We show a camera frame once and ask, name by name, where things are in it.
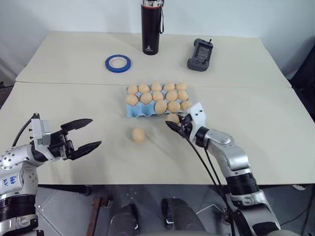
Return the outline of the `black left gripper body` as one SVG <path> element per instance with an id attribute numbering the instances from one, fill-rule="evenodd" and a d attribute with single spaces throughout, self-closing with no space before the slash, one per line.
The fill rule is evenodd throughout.
<path id="1" fill-rule="evenodd" d="M 50 136 L 50 153 L 54 157 L 60 157 L 63 160 L 74 160 L 74 147 L 72 141 L 67 138 L 68 132 L 65 130 L 57 131 Z"/>

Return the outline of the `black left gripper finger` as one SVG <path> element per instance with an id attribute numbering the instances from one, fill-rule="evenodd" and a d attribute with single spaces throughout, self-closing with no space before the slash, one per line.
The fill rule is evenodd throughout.
<path id="1" fill-rule="evenodd" d="M 77 129 L 85 127 L 92 121 L 93 119 L 90 119 L 90 118 L 82 118 L 82 119 L 73 120 L 68 123 L 62 124 L 61 129 L 63 131 L 77 130 Z"/>
<path id="2" fill-rule="evenodd" d="M 78 159 L 85 155 L 88 155 L 90 152 L 96 149 L 101 143 L 102 141 L 97 141 L 79 147 L 76 151 L 73 152 L 73 158 Z"/>

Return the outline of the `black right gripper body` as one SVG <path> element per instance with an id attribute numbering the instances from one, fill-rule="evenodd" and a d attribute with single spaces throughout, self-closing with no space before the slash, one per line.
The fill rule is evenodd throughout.
<path id="1" fill-rule="evenodd" d="M 183 128 L 183 133 L 180 133 L 183 138 L 194 139 L 192 136 L 193 124 L 192 121 L 181 121 L 180 126 Z"/>

